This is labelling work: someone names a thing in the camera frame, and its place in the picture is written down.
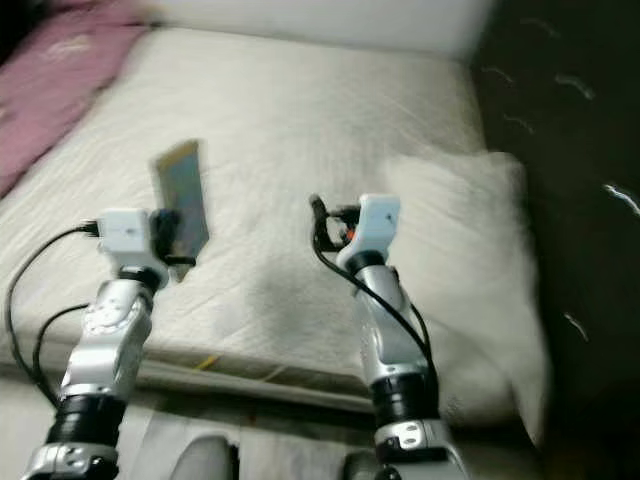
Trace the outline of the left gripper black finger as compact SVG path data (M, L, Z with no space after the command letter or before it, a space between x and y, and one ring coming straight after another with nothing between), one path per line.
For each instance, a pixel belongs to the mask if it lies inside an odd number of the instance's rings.
M179 227L178 211L152 211L152 251L157 259L183 259L183 253L175 252Z

